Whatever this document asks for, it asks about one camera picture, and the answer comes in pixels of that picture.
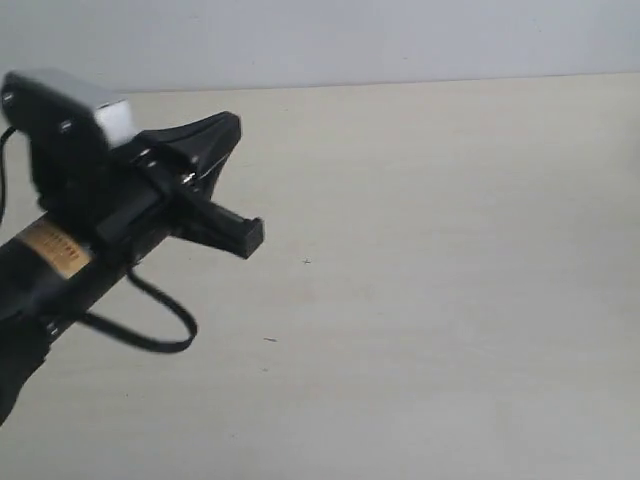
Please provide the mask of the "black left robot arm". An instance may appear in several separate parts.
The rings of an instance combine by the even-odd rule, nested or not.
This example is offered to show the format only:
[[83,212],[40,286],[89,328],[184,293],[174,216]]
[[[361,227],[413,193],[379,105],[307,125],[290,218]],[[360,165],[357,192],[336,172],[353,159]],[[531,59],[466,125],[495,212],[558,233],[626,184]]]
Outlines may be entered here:
[[[135,271],[169,237],[240,258],[262,244],[264,223],[216,204],[213,191],[241,139],[240,118],[220,112],[162,130],[146,130],[91,170],[74,167],[27,125],[10,125],[30,143],[31,176],[42,215],[1,248],[1,413],[12,412],[52,344],[82,324],[158,354],[186,350],[195,317]],[[171,311],[187,338],[146,336],[93,312],[120,280]]]

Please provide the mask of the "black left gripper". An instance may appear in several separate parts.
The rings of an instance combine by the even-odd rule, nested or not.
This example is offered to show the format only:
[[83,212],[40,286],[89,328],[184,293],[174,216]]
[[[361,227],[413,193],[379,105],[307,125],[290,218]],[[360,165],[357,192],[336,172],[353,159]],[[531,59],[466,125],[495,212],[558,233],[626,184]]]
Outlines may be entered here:
[[94,254],[100,263],[136,263],[168,238],[248,259],[265,239],[264,221],[211,201],[219,165],[242,135],[224,111],[160,130],[97,156]]

